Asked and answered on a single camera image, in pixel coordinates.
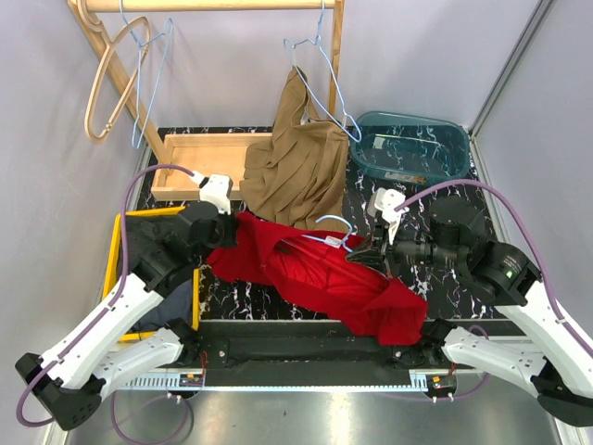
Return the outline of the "red cloth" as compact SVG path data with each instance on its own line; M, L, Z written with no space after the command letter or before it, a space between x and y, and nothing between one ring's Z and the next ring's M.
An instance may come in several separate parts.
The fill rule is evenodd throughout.
M325 230L306 231L236 216L236 246L216 248L207 263L219 279L273 286L287 302L342 322L382 346L421 338L427 302L399 278L350 262L342 248L321 242Z

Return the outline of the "tan brown skirt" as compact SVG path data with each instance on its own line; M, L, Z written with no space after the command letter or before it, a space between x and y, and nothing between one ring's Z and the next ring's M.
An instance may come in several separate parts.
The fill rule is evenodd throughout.
M269 141L246 150L240 195L261 219L298 229L339 231L349 138L319 117L297 69L288 73Z

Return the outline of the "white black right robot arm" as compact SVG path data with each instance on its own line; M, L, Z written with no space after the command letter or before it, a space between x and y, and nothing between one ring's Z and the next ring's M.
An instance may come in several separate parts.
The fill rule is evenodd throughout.
M373 232L347 259L396 275L403 265L452 269L474 297L494 308L537 346L519 350L479 337L437 319L422 330L423 361L468 365L512 383L536 398L553 417L570 426L592 424L592 340L578 341L567 320L555 314L543 274L518 248L487 233L481 211L457 196L436 200L429 229L414 237L399 235L404 196L379 189L367 205Z

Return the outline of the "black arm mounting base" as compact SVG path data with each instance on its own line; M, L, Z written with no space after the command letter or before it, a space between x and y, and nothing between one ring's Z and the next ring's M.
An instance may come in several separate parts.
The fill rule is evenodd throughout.
M334 321L203 321L210 388L391 390L424 385L451 363L428 342L382 346Z

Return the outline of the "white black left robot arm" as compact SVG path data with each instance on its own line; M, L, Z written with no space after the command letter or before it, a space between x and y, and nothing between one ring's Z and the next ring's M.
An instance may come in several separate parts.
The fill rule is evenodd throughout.
M199 334L184 318L167 321L130 347L112 347L155 309L215 248L236 244L230 209L195 201L172 215L120 217L120 275L107 296L62 340L43 354L25 353L15 364L51 422L72 430L103 400L154 368L200 359Z

